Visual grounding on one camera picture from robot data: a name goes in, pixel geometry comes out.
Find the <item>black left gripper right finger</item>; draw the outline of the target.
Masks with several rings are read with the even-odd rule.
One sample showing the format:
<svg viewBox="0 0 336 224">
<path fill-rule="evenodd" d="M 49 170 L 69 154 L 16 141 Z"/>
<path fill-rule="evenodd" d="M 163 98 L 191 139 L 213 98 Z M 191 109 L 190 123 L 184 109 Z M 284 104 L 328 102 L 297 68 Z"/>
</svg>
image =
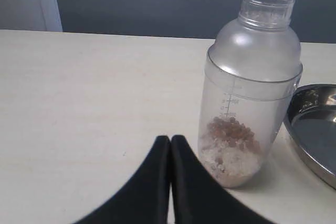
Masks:
<svg viewBox="0 0 336 224">
<path fill-rule="evenodd" d="M 186 138 L 171 139 L 172 194 L 176 223 L 265 223 L 229 194 L 201 165 Z"/>
</svg>

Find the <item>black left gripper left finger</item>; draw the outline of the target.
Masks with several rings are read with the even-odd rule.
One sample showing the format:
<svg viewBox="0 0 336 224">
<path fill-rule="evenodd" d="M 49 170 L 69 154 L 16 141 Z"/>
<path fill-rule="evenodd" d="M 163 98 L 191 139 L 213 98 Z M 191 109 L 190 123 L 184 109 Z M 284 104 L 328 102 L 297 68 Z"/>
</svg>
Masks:
<svg viewBox="0 0 336 224">
<path fill-rule="evenodd" d="M 170 139 L 161 135 L 123 187 L 77 223 L 167 223 L 169 196 Z"/>
</svg>

